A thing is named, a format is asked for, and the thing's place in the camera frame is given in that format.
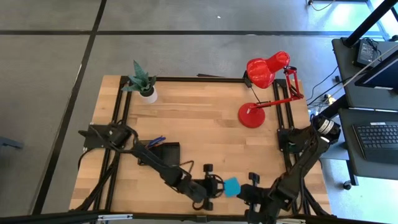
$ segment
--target blue cloth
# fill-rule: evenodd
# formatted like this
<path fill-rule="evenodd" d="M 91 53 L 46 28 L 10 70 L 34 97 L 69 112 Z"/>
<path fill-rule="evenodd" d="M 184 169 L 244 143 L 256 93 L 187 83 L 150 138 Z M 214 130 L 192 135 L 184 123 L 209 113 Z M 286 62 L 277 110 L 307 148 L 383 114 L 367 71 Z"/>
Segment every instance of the blue cloth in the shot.
<path fill-rule="evenodd" d="M 241 193 L 241 186 L 236 177 L 224 180 L 224 194 L 227 197 L 234 197 Z"/>

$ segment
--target blue pen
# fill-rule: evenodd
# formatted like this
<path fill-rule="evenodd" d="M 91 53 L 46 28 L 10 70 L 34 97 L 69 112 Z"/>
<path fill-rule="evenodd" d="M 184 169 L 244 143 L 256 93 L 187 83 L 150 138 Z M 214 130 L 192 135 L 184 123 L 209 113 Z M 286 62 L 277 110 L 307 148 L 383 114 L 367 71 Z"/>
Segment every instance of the blue pen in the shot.
<path fill-rule="evenodd" d="M 153 147 L 153 146 L 155 146 L 155 145 L 157 145 L 157 144 L 160 144 L 162 141 L 164 141 L 164 140 L 166 140 L 166 137 L 163 137 L 163 136 L 161 136 L 161 137 L 158 137 L 158 138 L 155 138 L 154 140 L 151 140 L 149 143 L 148 143 L 148 145 L 146 146 L 146 148 L 150 148 L 150 147 Z"/>

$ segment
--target succulent plant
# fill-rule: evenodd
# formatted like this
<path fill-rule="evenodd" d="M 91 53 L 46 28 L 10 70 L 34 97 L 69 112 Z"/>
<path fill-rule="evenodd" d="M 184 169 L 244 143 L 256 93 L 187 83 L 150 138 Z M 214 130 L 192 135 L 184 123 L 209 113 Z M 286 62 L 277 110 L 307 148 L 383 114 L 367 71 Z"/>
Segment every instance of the succulent plant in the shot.
<path fill-rule="evenodd" d="M 132 85 L 123 87 L 123 91 L 139 91 L 140 93 L 145 93 L 155 85 L 156 76 L 149 80 L 148 73 L 145 72 L 136 61 L 134 61 L 134 72 L 136 76 L 129 75 Z"/>

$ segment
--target wooden table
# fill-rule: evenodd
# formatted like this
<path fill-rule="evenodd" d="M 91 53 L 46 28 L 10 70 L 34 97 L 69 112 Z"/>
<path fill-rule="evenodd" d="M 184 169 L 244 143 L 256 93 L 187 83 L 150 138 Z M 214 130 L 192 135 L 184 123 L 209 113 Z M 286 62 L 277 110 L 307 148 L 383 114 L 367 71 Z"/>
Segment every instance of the wooden table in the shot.
<path fill-rule="evenodd" d="M 93 115 L 94 124 L 111 121 L 120 78 L 110 75 L 103 78 Z M 203 165 L 208 163 L 214 165 L 214 174 L 224 180 L 237 177 L 240 184 L 250 183 L 248 174 L 255 172 L 261 176 L 260 187 L 270 187 L 275 178 L 285 172 L 283 156 L 278 150 L 275 106 L 264 108 L 266 120 L 259 128 L 246 128 L 238 121 L 239 107 L 256 101 L 253 92 L 243 83 L 157 82 L 155 86 L 159 97 L 151 105 L 143 103 L 140 96 L 133 93 L 127 124 L 139 133 L 140 140 L 163 135 L 167 142 L 180 142 L 181 162 L 195 161 L 193 178 L 202 179 Z M 274 100 L 272 87 L 253 88 L 261 101 Z M 305 100 L 292 102 L 291 106 L 295 127 L 308 126 Z M 287 122 L 284 105 L 282 112 Z M 104 149 L 95 149 L 83 158 L 70 208 L 79 206 L 93 190 L 100 175 L 103 154 Z M 307 174 L 305 183 L 322 208 L 330 212 L 319 163 Z M 104 207 L 106 192 L 107 186 L 100 208 Z M 248 209 L 236 197 L 223 195 L 212 201 L 213 211 L 194 211 L 192 201 L 166 186 L 156 171 L 138 166 L 132 155 L 121 156 L 111 207 L 113 212 L 243 215 Z"/>

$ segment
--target red desk lamp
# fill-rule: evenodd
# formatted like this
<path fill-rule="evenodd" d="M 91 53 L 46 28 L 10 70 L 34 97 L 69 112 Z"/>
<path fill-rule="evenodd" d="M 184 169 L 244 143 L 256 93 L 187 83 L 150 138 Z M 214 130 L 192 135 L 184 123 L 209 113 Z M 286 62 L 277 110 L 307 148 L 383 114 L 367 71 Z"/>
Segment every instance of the red desk lamp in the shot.
<path fill-rule="evenodd" d="M 259 88 L 269 87 L 275 79 L 275 73 L 283 68 L 286 76 L 287 88 L 290 92 L 290 98 L 266 103 L 243 104 L 238 111 L 238 118 L 243 125 L 248 128 L 257 128 L 262 125 L 266 119 L 263 108 L 304 98 L 299 90 L 296 73 L 297 69 L 289 66 L 289 62 L 290 56 L 286 52 L 277 52 L 269 59 L 255 58 L 248 62 L 246 70 L 247 78 Z M 292 87 L 290 84 L 289 75 L 291 74 L 294 75 L 295 87 Z"/>

